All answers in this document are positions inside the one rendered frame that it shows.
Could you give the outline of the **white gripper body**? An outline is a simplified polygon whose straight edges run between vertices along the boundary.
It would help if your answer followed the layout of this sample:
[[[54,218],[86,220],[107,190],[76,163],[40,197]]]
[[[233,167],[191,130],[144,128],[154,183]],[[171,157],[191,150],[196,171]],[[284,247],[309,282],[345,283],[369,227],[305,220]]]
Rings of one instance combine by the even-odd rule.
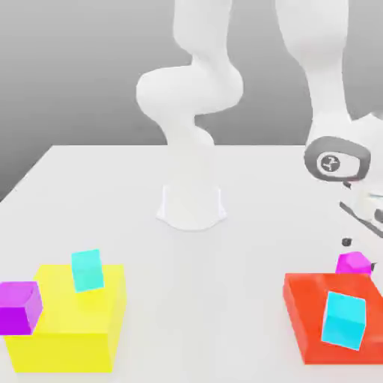
[[[383,206],[373,204],[366,218],[342,201],[339,206],[356,223],[351,235],[355,242],[371,254],[383,254]]]

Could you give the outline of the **small magenta cube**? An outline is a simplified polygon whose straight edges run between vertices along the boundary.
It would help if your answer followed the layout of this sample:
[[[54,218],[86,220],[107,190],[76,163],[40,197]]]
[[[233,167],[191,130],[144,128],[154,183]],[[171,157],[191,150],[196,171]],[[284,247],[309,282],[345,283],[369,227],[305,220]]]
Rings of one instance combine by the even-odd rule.
[[[372,263],[359,251],[340,254],[335,272],[371,275]]]
[[[42,311],[36,281],[0,283],[0,335],[32,335]]]

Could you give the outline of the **small cyan cube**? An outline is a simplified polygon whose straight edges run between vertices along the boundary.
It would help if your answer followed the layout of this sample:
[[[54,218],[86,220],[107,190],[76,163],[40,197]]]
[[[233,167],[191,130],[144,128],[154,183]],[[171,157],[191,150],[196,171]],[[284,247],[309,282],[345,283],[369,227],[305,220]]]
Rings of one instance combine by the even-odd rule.
[[[99,249],[71,254],[71,269],[76,293],[104,287],[104,277]]]
[[[359,351],[367,326],[363,298],[329,291],[323,313],[321,341]]]

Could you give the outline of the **large orange box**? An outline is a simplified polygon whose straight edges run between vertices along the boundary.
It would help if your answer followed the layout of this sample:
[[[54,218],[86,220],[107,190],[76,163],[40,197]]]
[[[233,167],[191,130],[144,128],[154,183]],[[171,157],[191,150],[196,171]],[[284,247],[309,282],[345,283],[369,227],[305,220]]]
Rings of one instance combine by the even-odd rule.
[[[329,291],[363,298],[367,326],[359,351],[321,341]],[[382,364],[383,296],[366,274],[289,273],[283,297],[305,364]]]

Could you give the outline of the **large yellow box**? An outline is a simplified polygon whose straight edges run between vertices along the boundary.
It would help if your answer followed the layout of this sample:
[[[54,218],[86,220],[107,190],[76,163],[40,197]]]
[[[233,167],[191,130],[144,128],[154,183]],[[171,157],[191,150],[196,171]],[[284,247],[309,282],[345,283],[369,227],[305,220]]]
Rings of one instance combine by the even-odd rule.
[[[105,286],[76,292],[70,265],[41,265],[43,312],[31,335],[4,341],[17,373],[110,373],[126,309],[123,265],[104,265]]]

